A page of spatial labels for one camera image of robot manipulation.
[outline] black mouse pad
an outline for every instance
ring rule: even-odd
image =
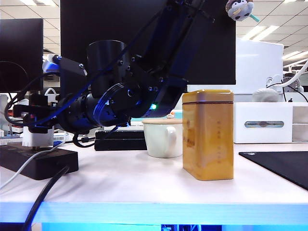
[[[239,155],[308,190],[308,152],[247,152]]]

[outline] desk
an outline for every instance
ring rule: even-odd
[[[182,158],[146,151],[78,151],[79,171],[61,178],[34,222],[308,225],[308,191],[238,155],[303,151],[308,144],[235,144],[234,179],[198,181]],[[13,172],[1,168],[1,182]],[[48,180],[18,176],[0,194],[0,222],[24,222]]]

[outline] plush toy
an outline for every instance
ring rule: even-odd
[[[234,21],[242,21],[251,17],[259,22],[260,20],[252,14],[253,8],[253,0],[229,0],[226,5],[226,12]]]

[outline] monitor screen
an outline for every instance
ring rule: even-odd
[[[20,91],[41,76],[42,56],[43,19],[1,19],[0,92]],[[38,80],[29,90],[41,89],[42,80]]]
[[[87,68],[89,44],[114,39],[128,44],[166,0],[62,0],[61,55]],[[225,11],[225,1],[206,0],[203,9],[215,18],[185,78],[189,84],[235,84],[235,22]],[[131,54],[143,54],[155,24]]]

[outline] robotic arm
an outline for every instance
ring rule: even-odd
[[[56,126],[74,134],[87,134],[96,127],[126,126],[132,117],[167,115],[186,88],[184,74],[214,22],[202,10],[204,1],[168,0],[158,14],[157,26],[142,56],[126,52],[117,60],[127,46],[115,40],[97,41],[88,46],[87,72],[82,64],[51,56],[52,67],[45,71],[52,69],[60,73],[58,104],[47,106],[44,96],[31,96],[29,106],[14,106],[14,116],[28,113],[24,123],[46,118],[64,107],[89,81],[90,88],[67,108],[44,123],[29,126],[29,130],[47,133]]]

